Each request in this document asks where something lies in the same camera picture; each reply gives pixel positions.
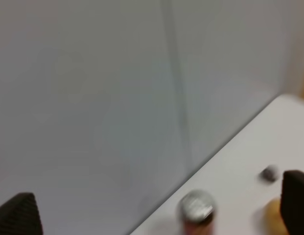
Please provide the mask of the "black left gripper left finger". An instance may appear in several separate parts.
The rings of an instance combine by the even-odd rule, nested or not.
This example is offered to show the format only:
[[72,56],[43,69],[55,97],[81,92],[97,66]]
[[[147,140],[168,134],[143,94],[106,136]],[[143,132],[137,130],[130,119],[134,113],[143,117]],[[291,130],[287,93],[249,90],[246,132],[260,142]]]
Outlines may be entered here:
[[22,192],[0,206],[0,235],[42,235],[35,195]]

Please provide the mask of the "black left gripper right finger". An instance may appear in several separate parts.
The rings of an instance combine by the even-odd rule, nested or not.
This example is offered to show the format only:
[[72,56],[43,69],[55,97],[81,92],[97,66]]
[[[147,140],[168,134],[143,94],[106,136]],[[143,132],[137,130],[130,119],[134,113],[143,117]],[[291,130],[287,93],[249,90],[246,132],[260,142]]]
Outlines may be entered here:
[[304,172],[283,173],[280,212],[291,235],[304,235]]

